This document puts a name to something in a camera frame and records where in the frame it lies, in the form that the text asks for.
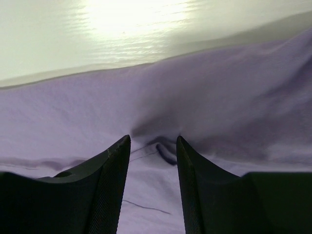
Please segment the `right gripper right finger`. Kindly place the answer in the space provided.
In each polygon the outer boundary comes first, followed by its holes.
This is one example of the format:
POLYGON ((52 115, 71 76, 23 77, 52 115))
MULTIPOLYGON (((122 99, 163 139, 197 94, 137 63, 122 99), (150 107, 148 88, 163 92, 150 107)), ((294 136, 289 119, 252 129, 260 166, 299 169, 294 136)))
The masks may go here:
POLYGON ((176 156, 186 233, 311 233, 311 173, 236 176, 204 158, 181 136, 176 156))

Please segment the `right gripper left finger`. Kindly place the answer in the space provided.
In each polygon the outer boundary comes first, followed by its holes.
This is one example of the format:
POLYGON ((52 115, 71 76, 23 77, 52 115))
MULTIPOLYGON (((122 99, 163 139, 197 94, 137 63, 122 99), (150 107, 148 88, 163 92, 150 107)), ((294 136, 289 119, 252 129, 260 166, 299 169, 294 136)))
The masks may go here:
POLYGON ((54 177, 0 175, 3 234, 114 234, 130 159, 131 139, 54 177))

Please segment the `purple t shirt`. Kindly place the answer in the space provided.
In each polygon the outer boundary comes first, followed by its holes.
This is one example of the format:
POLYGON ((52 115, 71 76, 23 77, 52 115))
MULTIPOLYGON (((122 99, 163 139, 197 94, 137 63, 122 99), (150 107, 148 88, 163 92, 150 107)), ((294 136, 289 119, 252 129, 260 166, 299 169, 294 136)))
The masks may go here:
POLYGON ((0 92, 0 169, 54 176, 124 135, 120 234, 182 234, 176 138, 223 169, 312 170, 312 31, 0 92))

